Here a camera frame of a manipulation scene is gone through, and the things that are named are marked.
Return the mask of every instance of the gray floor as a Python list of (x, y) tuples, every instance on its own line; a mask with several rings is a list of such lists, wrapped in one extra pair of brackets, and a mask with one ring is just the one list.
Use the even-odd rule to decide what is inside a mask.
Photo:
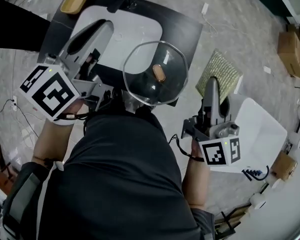
[[(22, 7), (35, 14), (54, 14), (62, 0), (32, 0)], [(300, 80), (291, 78), (277, 55), (278, 34), (283, 30), (283, 21), (273, 16), (259, 0), (149, 0), (183, 13), (204, 24), (196, 53), (189, 71), (189, 82), (175, 108), (167, 105), (154, 110), (170, 138), (180, 133), (185, 118), (195, 115), (201, 97), (195, 85), (202, 74), (213, 50), (225, 56), (244, 73), (240, 93), (253, 98), (267, 110), (287, 131), (297, 127), (297, 102), (300, 101)], [(209, 4), (206, 19), (215, 27), (210, 31), (201, 10)], [(34, 130), (40, 133), (43, 117), (22, 98), (16, 89), (32, 69), (36, 53), (0, 49), (0, 108), (12, 93), (18, 96), (18, 104), (26, 113)], [(271, 74), (263, 67), (271, 68)], [(7, 158), (19, 163), (28, 161), (33, 152), (36, 137), (28, 128), (23, 115), (10, 107), (0, 113), (0, 143)], [(83, 126), (76, 123), (70, 137), (67, 155), (83, 136)], [(181, 146), (190, 149), (191, 140), (184, 139)], [(184, 175), (187, 158), (172, 144), (181, 174)], [(212, 172), (207, 210), (219, 214), (246, 203), (258, 191), (262, 182), (249, 182), (244, 175)]]

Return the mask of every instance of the wall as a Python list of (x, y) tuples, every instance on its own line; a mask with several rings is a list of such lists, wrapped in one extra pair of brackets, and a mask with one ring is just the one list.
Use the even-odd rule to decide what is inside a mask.
[(231, 240), (284, 240), (300, 227), (300, 149), (290, 154), (298, 165), (279, 190), (266, 189), (267, 203), (235, 228)]

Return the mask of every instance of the clear glass lid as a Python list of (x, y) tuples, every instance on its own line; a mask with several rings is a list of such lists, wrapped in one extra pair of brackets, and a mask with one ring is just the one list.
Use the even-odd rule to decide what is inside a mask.
[[(153, 59), (145, 62), (140, 56), (144, 54)], [(185, 56), (165, 41), (136, 46), (125, 60), (122, 72), (130, 95), (148, 106), (174, 102), (188, 82)]]

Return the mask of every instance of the woven placemat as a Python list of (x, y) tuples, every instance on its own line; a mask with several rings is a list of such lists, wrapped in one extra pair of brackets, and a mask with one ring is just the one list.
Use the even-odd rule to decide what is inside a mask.
[(236, 88), (241, 76), (243, 73), (227, 61), (219, 50), (215, 49), (195, 88), (204, 98), (209, 78), (216, 77), (220, 88), (220, 103), (222, 103)]

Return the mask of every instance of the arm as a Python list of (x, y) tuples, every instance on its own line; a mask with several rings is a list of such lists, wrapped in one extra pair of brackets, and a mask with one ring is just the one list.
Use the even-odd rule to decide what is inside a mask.
[[(82, 104), (82, 100), (77, 100), (64, 112), (77, 114)], [(34, 146), (32, 162), (50, 169), (53, 161), (63, 161), (73, 127), (73, 125), (57, 125), (46, 120)]]
[[(199, 144), (192, 140), (191, 155), (202, 157)], [(182, 182), (182, 191), (190, 208), (204, 210), (209, 182), (210, 168), (205, 162), (189, 159)]]

